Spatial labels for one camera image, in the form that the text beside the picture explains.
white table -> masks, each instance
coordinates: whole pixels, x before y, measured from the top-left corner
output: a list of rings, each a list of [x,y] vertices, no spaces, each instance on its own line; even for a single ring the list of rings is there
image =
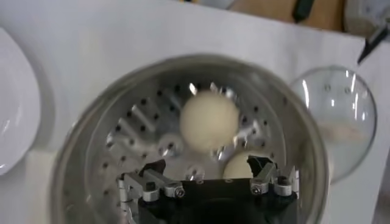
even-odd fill
[[[331,187],[323,223],[371,222],[390,145],[390,45],[358,67],[361,38],[162,0],[2,0],[0,26],[32,63],[43,99],[34,148],[0,177],[0,223],[48,223],[55,152],[109,83],[154,61],[197,52],[251,61],[286,82],[318,66],[358,71],[377,101],[377,137],[356,172]]]

